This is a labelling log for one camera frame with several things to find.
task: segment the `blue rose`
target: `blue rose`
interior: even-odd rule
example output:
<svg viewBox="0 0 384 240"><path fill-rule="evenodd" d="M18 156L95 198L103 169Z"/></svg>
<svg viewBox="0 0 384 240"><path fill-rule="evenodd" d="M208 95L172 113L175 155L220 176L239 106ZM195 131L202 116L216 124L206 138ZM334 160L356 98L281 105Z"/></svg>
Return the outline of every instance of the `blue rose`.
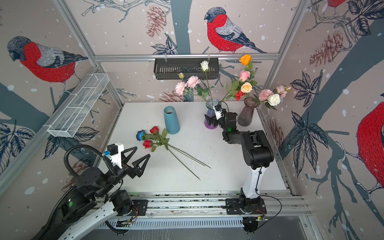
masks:
<svg viewBox="0 0 384 240"><path fill-rule="evenodd" d="M138 131L137 134L136 134L136 139L138 141L142 141L143 137L144 137L144 133L146 133L144 130Z"/></svg>

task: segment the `white wire basket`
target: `white wire basket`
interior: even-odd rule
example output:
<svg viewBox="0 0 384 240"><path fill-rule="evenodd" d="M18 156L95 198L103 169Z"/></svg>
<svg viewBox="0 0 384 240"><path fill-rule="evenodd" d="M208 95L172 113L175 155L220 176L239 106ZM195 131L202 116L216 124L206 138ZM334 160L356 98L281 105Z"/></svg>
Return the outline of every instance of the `white wire basket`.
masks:
<svg viewBox="0 0 384 240"><path fill-rule="evenodd" d="M94 73L74 95L71 102L52 123L48 132L54 137L73 137L89 111L109 83L107 74Z"/></svg>

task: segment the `red rose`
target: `red rose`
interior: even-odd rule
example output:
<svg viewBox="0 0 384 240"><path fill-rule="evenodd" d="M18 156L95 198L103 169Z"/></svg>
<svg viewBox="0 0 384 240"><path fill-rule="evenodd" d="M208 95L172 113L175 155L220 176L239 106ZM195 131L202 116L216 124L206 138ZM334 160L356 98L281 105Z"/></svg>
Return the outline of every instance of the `red rose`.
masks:
<svg viewBox="0 0 384 240"><path fill-rule="evenodd" d="M143 143L143 146L145 147L145 149L152 147L152 141L150 141L148 139L145 140Z"/></svg>
<svg viewBox="0 0 384 240"><path fill-rule="evenodd" d="M156 133L156 132L159 132L159 128L158 127L153 127L151 130L150 130L150 132L152 133L152 134L154 134L154 133Z"/></svg>
<svg viewBox="0 0 384 240"><path fill-rule="evenodd" d="M236 101L239 101L242 96L244 96L244 93L242 91L239 91L235 94Z"/></svg>

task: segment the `glass vase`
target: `glass vase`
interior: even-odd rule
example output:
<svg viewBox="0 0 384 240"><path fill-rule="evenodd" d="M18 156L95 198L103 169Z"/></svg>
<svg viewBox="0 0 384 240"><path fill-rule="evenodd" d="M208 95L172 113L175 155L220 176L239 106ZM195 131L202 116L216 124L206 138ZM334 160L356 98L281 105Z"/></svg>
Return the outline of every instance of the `glass vase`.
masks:
<svg viewBox="0 0 384 240"><path fill-rule="evenodd" d="M217 99L209 99L207 100L205 106L207 107L207 113L206 115L209 116L210 118L213 117L215 115L215 106L219 103L219 100ZM213 124L211 125L208 125L208 121L207 119L205 118L204 116L204 125L206 128L208 129L215 129L218 127L218 125L216 127L213 126Z"/></svg>
<svg viewBox="0 0 384 240"><path fill-rule="evenodd" d="M243 127L247 127L251 124L253 111L257 106L259 106L259 103L255 103L254 101L252 101L252 99L256 98L247 97L244 99L245 106L241 111L239 117L237 118L237 122Z"/></svg>

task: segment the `table surface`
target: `table surface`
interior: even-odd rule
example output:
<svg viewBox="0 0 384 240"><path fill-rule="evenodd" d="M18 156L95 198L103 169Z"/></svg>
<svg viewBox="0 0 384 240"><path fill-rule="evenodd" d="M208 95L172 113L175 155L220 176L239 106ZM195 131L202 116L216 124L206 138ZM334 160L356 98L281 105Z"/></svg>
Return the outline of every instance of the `table surface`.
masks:
<svg viewBox="0 0 384 240"><path fill-rule="evenodd" d="M243 102L227 102L229 110L240 114ZM190 173L164 146L155 152L145 149L143 141L136 140L138 131L149 132L158 126L160 132L165 128L163 109L173 106L180 122L177 134L168 134L169 144L189 153L206 163L212 169L202 166L190 158L172 151L199 178ZM204 126L205 102L181 103L126 103L113 130L109 144L121 142L124 148L134 146L138 150L129 164L146 154L151 154L144 174L139 178L126 177L122 189L128 192L147 194L160 193L226 193L239 191L250 171L246 165L241 145L228 144L223 140L220 127L210 130ZM239 131L262 130L257 111L253 113L253 121L248 127L237 124ZM99 168L105 173L107 167L102 161ZM285 190L276 161L266 169L261 190Z"/></svg>

